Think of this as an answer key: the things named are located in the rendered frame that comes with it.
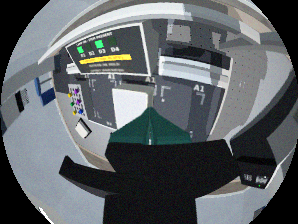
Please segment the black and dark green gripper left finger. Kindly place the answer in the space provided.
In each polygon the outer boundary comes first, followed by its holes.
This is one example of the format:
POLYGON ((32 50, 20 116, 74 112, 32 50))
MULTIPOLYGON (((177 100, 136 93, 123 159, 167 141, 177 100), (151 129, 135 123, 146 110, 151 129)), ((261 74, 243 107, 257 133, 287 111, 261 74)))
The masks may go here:
POLYGON ((140 116, 113 132, 108 143, 142 143, 143 145, 149 145, 149 137, 150 107, 147 107, 140 116))

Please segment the white benchtop lab instrument with lid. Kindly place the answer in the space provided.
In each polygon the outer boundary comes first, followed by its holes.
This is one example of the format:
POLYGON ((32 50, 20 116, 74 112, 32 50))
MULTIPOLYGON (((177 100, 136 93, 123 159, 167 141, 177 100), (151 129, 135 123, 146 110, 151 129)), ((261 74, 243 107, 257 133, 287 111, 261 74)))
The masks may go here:
POLYGON ((229 141, 241 171, 241 184, 268 187, 269 203, 286 176, 297 139, 298 84, 294 76, 277 104, 255 125, 229 141))

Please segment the grey block with round holes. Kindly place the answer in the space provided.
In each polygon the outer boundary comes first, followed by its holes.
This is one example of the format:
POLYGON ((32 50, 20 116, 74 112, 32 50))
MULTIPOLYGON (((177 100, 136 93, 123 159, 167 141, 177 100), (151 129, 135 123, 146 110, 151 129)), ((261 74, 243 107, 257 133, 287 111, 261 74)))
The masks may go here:
POLYGON ((73 108, 74 111, 77 111, 76 115, 86 120, 90 120, 93 116, 95 116, 95 113, 92 103, 89 81, 74 81, 69 83, 68 87, 69 92, 73 94, 71 97, 71 101, 75 103, 73 108), (75 89, 79 89, 79 93, 75 94, 75 89), (82 101, 80 104, 77 104, 76 102, 78 99, 81 99, 82 101), (80 108, 84 110, 82 114, 79 113, 79 110, 81 110, 80 108))

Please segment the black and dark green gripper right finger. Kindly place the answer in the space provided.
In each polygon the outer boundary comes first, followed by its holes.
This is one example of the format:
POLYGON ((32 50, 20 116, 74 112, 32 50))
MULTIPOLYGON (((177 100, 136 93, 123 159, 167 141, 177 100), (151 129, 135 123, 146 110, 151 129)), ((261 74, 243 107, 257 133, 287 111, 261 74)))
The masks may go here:
POLYGON ((153 107, 150 107, 150 120, 151 145, 192 143, 189 133, 159 115, 153 107))

